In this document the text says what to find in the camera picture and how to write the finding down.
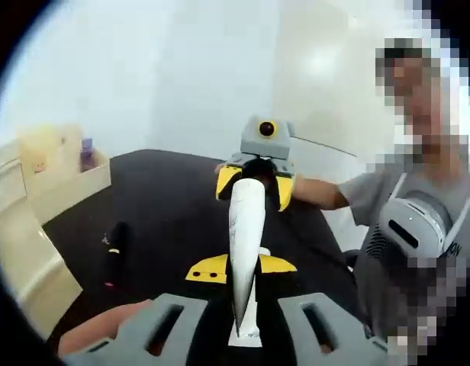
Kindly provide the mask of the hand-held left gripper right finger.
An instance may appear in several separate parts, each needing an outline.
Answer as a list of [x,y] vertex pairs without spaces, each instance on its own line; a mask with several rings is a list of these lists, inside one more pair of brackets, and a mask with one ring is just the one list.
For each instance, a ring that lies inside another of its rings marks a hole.
[[256,324],[266,365],[387,365],[388,347],[283,258],[260,255]]

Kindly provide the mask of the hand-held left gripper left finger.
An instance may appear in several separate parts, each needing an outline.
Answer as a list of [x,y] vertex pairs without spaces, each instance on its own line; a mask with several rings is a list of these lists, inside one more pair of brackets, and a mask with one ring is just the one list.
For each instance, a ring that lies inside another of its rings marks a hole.
[[164,293],[104,338],[61,356],[66,365],[221,365],[234,323],[228,255],[194,264],[179,293]]

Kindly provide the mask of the person's left hand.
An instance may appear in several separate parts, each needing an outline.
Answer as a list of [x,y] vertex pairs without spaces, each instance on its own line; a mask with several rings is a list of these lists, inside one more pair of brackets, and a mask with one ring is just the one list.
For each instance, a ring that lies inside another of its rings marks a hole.
[[57,354],[68,355],[101,339],[115,338],[122,323],[151,303],[152,300],[128,303],[93,316],[61,336]]

